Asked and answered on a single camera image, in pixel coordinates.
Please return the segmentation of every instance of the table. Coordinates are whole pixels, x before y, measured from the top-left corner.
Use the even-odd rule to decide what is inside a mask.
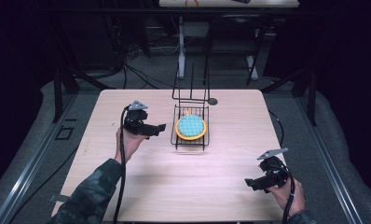
[[[244,181],[264,175],[256,158],[280,148],[261,91],[211,90],[211,96],[218,104],[209,106],[210,144],[204,150],[181,146],[176,150],[171,137],[178,101],[172,99],[172,90],[102,91],[61,194],[69,196],[96,167],[114,157],[122,109],[138,100],[149,106],[145,123],[166,123],[167,127],[142,142],[127,163],[118,220],[281,220],[282,210],[273,196],[253,191]],[[104,220],[113,219],[119,185]],[[60,205],[56,204],[53,214]]]
[[[161,7],[259,7],[259,8],[292,8],[298,7],[299,3],[297,0],[253,0],[248,4],[235,2],[231,0],[159,0]],[[183,78],[186,69],[186,54],[185,54],[185,42],[184,42],[184,21],[183,17],[179,18],[179,70],[177,76]],[[253,64],[253,57],[246,58],[248,66],[251,67]],[[252,72],[252,80],[258,80],[258,74],[256,70]]]

